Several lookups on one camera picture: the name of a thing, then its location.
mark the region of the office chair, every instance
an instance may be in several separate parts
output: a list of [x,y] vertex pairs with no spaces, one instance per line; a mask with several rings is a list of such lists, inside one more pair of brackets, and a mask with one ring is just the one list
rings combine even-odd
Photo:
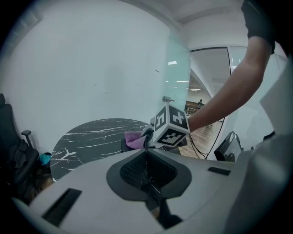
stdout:
[[10,104],[5,104],[5,97],[0,94],[0,168],[6,178],[6,182],[10,184],[13,189],[16,189],[21,183],[23,183],[30,174],[37,168],[39,153],[35,150],[29,139],[31,131],[23,131],[27,139],[27,149],[24,152],[26,162],[23,167],[14,172],[13,170],[7,170],[7,165],[10,163],[9,153],[12,148],[15,148],[21,144],[21,138],[18,136],[12,115],[12,107]]

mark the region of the person in background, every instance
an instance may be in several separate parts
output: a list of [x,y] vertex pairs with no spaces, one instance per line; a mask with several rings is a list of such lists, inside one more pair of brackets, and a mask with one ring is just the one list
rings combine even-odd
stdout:
[[[292,43],[285,37],[282,31],[284,29],[281,27],[282,22],[284,23],[286,17],[289,19],[290,14],[284,12],[286,9],[283,9],[285,6],[281,3],[279,6],[273,3],[264,0],[244,0],[241,10],[249,39],[245,57],[220,91],[188,119],[191,132],[228,116],[253,96],[262,83],[270,55],[274,54],[275,41],[280,43],[288,56]],[[264,8],[271,16],[280,12],[280,15],[275,17],[275,24],[264,13]]]
[[202,107],[203,104],[202,104],[202,99],[197,103],[198,107]]

